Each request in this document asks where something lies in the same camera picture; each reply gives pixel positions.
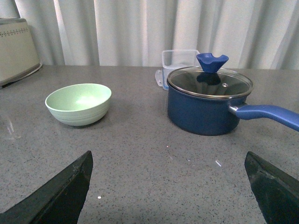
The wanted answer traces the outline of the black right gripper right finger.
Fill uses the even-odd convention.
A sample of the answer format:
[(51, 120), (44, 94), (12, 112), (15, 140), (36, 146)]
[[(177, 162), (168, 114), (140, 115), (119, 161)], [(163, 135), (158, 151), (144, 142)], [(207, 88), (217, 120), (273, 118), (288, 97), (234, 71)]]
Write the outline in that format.
[(266, 223), (297, 224), (299, 181), (251, 151), (244, 166)]

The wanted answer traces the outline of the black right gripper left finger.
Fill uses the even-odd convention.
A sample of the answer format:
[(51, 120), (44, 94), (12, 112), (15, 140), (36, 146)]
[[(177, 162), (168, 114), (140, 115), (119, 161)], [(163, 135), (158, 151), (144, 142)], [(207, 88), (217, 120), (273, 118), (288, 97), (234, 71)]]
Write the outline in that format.
[(2, 224), (76, 224), (84, 206), (93, 170), (85, 152), (24, 200), (1, 213)]

